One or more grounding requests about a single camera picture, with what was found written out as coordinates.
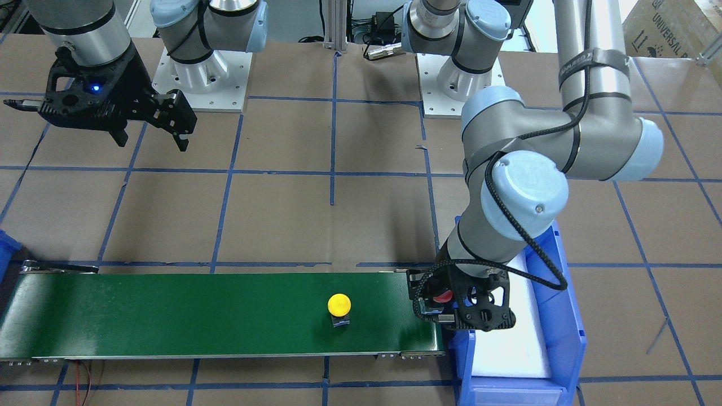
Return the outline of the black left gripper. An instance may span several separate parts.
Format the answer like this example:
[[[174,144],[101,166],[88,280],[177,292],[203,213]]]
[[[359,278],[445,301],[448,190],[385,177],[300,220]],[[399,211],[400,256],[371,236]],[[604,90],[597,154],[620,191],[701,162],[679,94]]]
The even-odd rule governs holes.
[[[510,329],[516,317],[509,308],[510,267],[491,267],[485,277],[472,276],[461,264],[488,269],[488,262],[440,261],[427,270],[407,271],[408,298],[417,318],[451,330]],[[450,314],[432,314],[430,299],[446,290],[454,293]]]

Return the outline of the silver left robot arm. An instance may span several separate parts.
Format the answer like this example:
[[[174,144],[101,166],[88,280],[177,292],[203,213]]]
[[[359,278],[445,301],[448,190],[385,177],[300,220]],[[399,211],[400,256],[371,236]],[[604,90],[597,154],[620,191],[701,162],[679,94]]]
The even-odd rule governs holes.
[[[556,1],[561,111],[527,107],[502,85],[461,110],[469,205],[426,271],[408,270],[417,318],[447,329],[509,329],[509,275],[552,290],[568,283],[537,244],[563,210],[567,177],[634,182],[659,164],[657,124],[635,116],[630,59],[614,1]]]

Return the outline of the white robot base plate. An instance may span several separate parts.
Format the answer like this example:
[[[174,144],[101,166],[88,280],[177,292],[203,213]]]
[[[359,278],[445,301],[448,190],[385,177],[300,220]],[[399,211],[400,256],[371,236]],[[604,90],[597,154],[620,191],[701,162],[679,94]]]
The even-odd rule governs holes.
[[[417,54],[417,67],[426,118],[459,119],[475,92],[505,85],[499,61],[486,73],[472,74],[459,69],[449,56]]]
[[[253,53],[214,51],[197,64],[161,56],[152,85],[159,93],[183,92],[196,112],[242,113]]]

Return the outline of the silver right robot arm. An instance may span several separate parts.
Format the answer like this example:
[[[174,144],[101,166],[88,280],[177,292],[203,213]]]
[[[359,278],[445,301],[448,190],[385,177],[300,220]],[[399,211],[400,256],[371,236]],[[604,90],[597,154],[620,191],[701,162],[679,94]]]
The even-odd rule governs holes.
[[[264,49],[265,1],[26,1],[56,50],[41,100],[6,100],[125,146],[129,121],[167,131],[180,151],[201,100],[239,111],[247,75],[232,62]]]

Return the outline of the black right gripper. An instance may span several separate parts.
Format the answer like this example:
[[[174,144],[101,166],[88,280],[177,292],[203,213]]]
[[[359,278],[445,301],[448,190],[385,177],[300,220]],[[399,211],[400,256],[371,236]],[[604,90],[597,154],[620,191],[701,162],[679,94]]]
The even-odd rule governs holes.
[[[110,131],[121,148],[129,139],[127,122],[146,121],[170,131],[181,152],[197,123],[182,90],[160,94],[152,87],[133,43],[118,59],[97,67],[80,66],[69,46],[57,48],[38,113],[55,126]]]

